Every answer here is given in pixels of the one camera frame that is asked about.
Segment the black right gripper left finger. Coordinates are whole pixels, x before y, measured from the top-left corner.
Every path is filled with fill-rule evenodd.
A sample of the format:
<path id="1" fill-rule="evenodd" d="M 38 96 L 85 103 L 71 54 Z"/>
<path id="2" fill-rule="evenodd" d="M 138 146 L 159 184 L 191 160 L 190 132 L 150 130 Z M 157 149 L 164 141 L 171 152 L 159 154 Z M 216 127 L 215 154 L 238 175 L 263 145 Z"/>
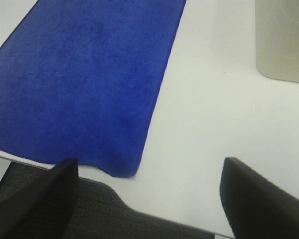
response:
<path id="1" fill-rule="evenodd" d="M 0 202 L 0 239 L 62 238 L 78 194 L 78 161 L 64 159 Z"/>

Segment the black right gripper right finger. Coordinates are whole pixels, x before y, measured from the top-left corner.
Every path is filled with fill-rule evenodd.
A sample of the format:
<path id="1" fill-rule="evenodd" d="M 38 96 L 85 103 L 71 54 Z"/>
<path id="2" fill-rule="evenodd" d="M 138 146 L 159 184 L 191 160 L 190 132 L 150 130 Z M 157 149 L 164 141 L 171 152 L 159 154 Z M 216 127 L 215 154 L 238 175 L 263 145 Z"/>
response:
<path id="1" fill-rule="evenodd" d="M 237 239 L 299 239 L 299 199 L 237 158 L 224 160 L 220 200 Z"/>

